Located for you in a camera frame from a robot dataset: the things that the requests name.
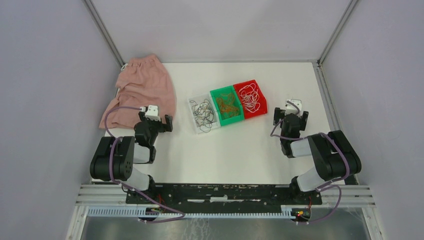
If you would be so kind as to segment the pink cloth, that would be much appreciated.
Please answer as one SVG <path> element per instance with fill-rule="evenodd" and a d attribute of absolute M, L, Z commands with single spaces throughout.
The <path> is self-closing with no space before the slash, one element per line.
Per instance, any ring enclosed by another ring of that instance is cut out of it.
<path fill-rule="evenodd" d="M 177 98 L 172 79 L 155 54 L 131 58 L 118 75 L 115 86 L 119 89 L 111 100 L 99 123 L 99 128 L 133 129 L 140 117 L 136 110 L 149 105 L 158 106 L 158 113 L 165 122 L 165 115 L 176 116 Z"/>

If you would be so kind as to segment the green plastic bin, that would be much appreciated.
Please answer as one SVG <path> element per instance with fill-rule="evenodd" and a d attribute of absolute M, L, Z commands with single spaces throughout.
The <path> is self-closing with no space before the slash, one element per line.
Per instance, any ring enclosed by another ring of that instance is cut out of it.
<path fill-rule="evenodd" d="M 245 119 L 242 104 L 232 85 L 211 90 L 210 96 L 222 127 Z"/>

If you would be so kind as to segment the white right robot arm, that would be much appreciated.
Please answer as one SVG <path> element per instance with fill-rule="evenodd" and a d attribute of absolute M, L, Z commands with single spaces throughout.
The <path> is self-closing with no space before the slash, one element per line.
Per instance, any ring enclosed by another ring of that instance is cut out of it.
<path fill-rule="evenodd" d="M 270 135 L 279 138 L 282 153 L 289 159 L 310 156 L 313 160 L 313 167 L 289 184 L 288 196 L 295 204 L 306 201 L 309 192 L 326 190 L 362 170 L 358 154 L 341 130 L 301 137 L 308 117 L 307 111 L 299 115 L 279 107 L 273 113 L 273 127 L 280 128 L 280 134 Z"/>

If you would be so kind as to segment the red plastic bin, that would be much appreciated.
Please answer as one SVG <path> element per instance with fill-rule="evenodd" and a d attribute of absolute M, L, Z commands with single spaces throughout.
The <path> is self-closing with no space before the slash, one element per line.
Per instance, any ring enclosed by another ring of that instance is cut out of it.
<path fill-rule="evenodd" d="M 236 83 L 233 88 L 241 103 L 245 120 L 268 113 L 267 100 L 255 79 Z"/>

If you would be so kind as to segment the clear plastic bin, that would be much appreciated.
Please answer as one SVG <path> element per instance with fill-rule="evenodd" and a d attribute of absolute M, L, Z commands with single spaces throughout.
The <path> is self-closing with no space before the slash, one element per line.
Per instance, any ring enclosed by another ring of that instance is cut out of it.
<path fill-rule="evenodd" d="M 187 104 L 197 134 L 207 134 L 221 127 L 210 93 L 189 97 Z"/>

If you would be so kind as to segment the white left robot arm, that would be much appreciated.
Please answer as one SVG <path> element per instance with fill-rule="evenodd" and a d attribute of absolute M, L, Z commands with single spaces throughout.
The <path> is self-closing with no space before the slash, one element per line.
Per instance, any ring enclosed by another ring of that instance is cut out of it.
<path fill-rule="evenodd" d="M 165 122 L 154 115 L 139 112 L 140 122 L 134 126 L 134 136 L 124 136 L 115 146 L 113 136 L 102 137 L 89 166 L 92 178 L 108 182 L 110 157 L 116 181 L 138 189 L 138 197 L 149 204 L 156 200 L 158 191 L 151 175 L 135 169 L 137 164 L 152 164 L 156 157 L 155 141 L 160 133 L 173 131 L 173 117 L 166 114 Z"/>

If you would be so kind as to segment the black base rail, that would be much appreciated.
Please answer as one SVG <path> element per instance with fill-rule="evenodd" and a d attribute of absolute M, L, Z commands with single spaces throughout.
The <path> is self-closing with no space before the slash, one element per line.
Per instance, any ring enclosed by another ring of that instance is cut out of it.
<path fill-rule="evenodd" d="M 281 213 L 282 206 L 321 205 L 321 194 L 289 185 L 156 183 L 147 195 L 185 214 Z"/>

